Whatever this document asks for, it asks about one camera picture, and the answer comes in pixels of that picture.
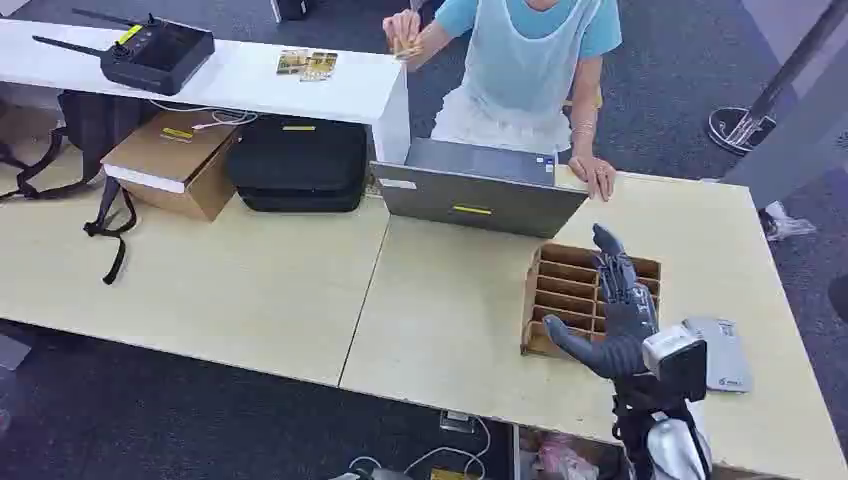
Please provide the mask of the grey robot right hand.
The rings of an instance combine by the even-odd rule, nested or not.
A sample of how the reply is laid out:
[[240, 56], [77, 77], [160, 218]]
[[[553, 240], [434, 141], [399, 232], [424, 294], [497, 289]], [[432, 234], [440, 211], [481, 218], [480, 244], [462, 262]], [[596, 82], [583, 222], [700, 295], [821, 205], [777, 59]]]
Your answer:
[[543, 325], [560, 350], [601, 378], [617, 380], [644, 374], [647, 367], [642, 342], [659, 330], [654, 300], [648, 287], [638, 281], [619, 239], [598, 223], [592, 231], [599, 248], [593, 262], [605, 302], [605, 338], [599, 342], [581, 338], [555, 315], [544, 316]]

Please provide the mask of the person's left hand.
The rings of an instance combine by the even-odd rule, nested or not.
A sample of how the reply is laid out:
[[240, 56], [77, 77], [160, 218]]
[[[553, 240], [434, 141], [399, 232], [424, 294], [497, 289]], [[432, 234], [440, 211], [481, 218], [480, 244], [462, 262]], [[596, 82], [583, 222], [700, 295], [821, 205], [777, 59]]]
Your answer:
[[617, 171], [605, 160], [592, 155], [572, 155], [569, 168], [587, 184], [590, 197], [608, 201], [614, 193]]

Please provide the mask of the person's right hand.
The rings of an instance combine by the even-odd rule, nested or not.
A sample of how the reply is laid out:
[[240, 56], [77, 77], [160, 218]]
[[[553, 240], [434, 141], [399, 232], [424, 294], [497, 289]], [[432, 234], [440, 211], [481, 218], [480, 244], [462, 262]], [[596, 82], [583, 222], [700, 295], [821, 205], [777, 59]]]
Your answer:
[[404, 9], [382, 20], [390, 52], [398, 59], [409, 59], [420, 52], [418, 36], [421, 29], [420, 14]]

